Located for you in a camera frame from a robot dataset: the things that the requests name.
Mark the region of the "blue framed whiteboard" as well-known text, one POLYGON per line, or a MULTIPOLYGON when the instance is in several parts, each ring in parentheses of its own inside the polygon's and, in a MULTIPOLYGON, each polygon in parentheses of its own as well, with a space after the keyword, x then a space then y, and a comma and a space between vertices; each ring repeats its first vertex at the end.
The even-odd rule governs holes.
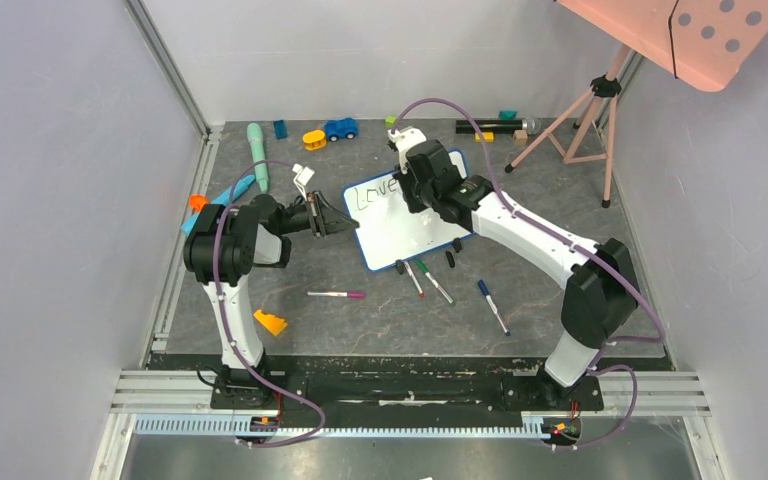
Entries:
POLYGON ((392 173, 349 185, 342 197, 348 215, 359 223, 354 233, 366 267, 372 272, 471 235, 463 227, 443 221, 431 209, 410 212, 392 173))

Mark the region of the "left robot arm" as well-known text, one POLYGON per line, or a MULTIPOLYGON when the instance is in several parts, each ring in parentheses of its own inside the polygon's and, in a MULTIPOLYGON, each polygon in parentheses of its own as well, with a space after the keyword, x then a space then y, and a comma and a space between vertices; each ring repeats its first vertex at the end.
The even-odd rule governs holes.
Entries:
POLYGON ((259 194, 242 206, 202 207, 186 231, 183 262, 208 294, 220 335, 221 367, 212 383, 212 407, 257 408, 276 397, 249 297, 251 271, 286 267, 293 233, 309 231, 322 238, 359 227, 319 190, 289 205, 259 194))

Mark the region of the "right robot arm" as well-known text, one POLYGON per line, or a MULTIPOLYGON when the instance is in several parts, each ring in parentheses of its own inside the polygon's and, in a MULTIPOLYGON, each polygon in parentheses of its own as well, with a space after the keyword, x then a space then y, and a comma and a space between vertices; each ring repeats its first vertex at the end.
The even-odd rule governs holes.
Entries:
POLYGON ((480 175, 464 176, 437 140, 392 138, 394 172, 412 214, 430 210, 442 221, 493 240, 552 278, 564 291, 560 340, 537 382, 540 400, 562 408, 600 349, 638 308, 638 282, 629 249, 611 238, 598 243, 532 216, 480 175))

